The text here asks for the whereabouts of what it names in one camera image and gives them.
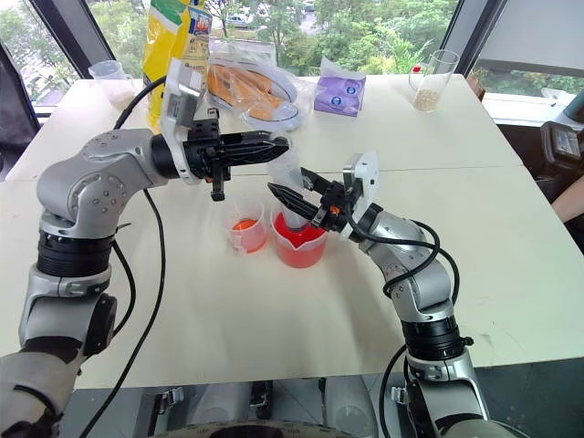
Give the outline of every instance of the red liquid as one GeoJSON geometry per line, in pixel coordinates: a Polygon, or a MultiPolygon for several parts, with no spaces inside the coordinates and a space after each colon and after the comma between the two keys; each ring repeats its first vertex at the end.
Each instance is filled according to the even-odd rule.
{"type": "MultiPolygon", "coordinates": [[[[274,222],[274,227],[276,228],[276,231],[288,239],[295,248],[300,247],[305,242],[313,241],[326,233],[322,228],[315,228],[311,225],[307,225],[300,231],[290,230],[286,226],[284,215],[281,213],[277,216],[276,221],[274,222]]],[[[293,267],[309,267],[320,260],[322,253],[325,250],[326,242],[327,239],[325,238],[322,239],[322,242],[319,245],[308,251],[295,251],[288,245],[281,244],[280,241],[276,239],[276,251],[278,256],[287,265],[293,267]]]]}

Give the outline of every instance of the package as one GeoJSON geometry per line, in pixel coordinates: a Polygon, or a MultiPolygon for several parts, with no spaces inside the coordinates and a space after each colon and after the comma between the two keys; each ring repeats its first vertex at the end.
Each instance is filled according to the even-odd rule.
{"type": "Polygon", "coordinates": [[[365,73],[345,70],[323,57],[314,109],[357,117],[363,105],[366,78],[365,73]]]}
{"type": "MultiPolygon", "coordinates": [[[[204,0],[151,1],[142,68],[145,86],[166,75],[173,57],[206,78],[212,17],[203,4],[204,0]]],[[[157,132],[163,92],[164,86],[154,90],[148,107],[149,122],[157,132]]]]}
{"type": "Polygon", "coordinates": [[[211,54],[207,96],[260,130],[295,130],[312,111],[316,84],[231,43],[211,54]]]}

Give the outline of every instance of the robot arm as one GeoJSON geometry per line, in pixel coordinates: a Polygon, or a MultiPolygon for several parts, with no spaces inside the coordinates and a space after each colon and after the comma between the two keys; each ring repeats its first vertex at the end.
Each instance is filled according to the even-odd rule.
{"type": "Polygon", "coordinates": [[[79,367],[110,344],[116,299],[105,293],[109,258],[130,198],[184,179],[178,155],[188,166],[188,183],[206,180],[213,199],[222,200],[231,166],[268,162],[288,149],[287,139],[266,131],[221,135],[216,109],[207,120],[188,121],[196,102],[189,96],[183,105],[174,97],[191,118],[174,114],[175,124],[188,126],[168,131],[168,142],[149,130],[111,130],[41,175],[37,196],[45,210],[19,329],[22,349],[0,358],[3,437],[57,436],[79,367]]]}
{"type": "MultiPolygon", "coordinates": [[[[319,207],[285,186],[268,186],[284,206],[313,226],[339,232],[357,243],[379,267],[386,282],[413,271],[430,256],[427,247],[387,240],[425,242],[425,237],[415,222],[371,203],[379,178],[376,156],[368,152],[351,158],[343,171],[343,184],[329,182],[306,169],[302,174],[305,188],[322,194],[319,207]],[[357,230],[348,223],[349,215],[357,230]]],[[[393,283],[385,292],[401,320],[412,378],[404,390],[394,389],[392,395],[395,401],[407,405],[416,435],[513,436],[488,421],[466,347],[472,340],[460,336],[450,277],[444,267],[434,259],[425,269],[393,283]]]]}

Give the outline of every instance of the green foliage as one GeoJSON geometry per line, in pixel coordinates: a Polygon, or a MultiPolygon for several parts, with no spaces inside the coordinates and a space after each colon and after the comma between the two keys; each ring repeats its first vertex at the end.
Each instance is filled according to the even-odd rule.
{"type": "Polygon", "coordinates": [[[37,13],[25,0],[0,11],[0,38],[8,47],[19,70],[35,71],[26,77],[30,99],[37,100],[46,90],[65,92],[78,77],[37,13]]]}
{"type": "Polygon", "coordinates": [[[147,11],[128,0],[92,3],[89,8],[124,71],[134,78],[141,78],[147,11]]]}
{"type": "Polygon", "coordinates": [[[249,2],[234,0],[207,0],[204,8],[214,17],[214,20],[221,21],[221,37],[227,40],[236,39],[237,29],[227,23],[227,17],[237,14],[242,6],[249,5],[249,2]]]}
{"type": "Polygon", "coordinates": [[[440,44],[457,0],[318,0],[314,58],[370,74],[408,73],[440,44]]]}
{"type": "Polygon", "coordinates": [[[338,20],[335,15],[342,12],[349,21],[370,22],[376,16],[376,6],[371,0],[317,0],[315,2],[315,13],[317,24],[328,27],[334,20],[338,20]]]}
{"type": "Polygon", "coordinates": [[[488,68],[474,68],[473,74],[481,87],[491,93],[541,96],[541,89],[563,89],[578,94],[584,89],[584,78],[548,75],[528,71],[499,71],[488,68]]]}
{"type": "Polygon", "coordinates": [[[258,10],[259,4],[269,5],[266,15],[255,15],[252,26],[257,27],[257,34],[262,41],[271,41],[276,47],[278,65],[284,61],[287,44],[300,36],[302,21],[302,4],[298,0],[269,0],[256,2],[252,10],[258,10]]]}

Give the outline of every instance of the black robot arm segment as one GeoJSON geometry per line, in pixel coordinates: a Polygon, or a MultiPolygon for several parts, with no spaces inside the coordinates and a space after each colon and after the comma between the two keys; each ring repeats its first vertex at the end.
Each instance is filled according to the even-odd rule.
{"type": "MultiPolygon", "coordinates": [[[[195,120],[190,124],[187,141],[184,141],[184,155],[191,173],[199,179],[213,184],[211,197],[222,201],[224,181],[231,180],[232,166],[270,162],[288,150],[288,140],[275,137],[265,130],[219,133],[219,119],[216,109],[210,109],[206,120],[195,120]]],[[[171,151],[161,134],[152,137],[152,159],[159,173],[165,178],[179,178],[179,172],[172,160],[171,151]]]]}

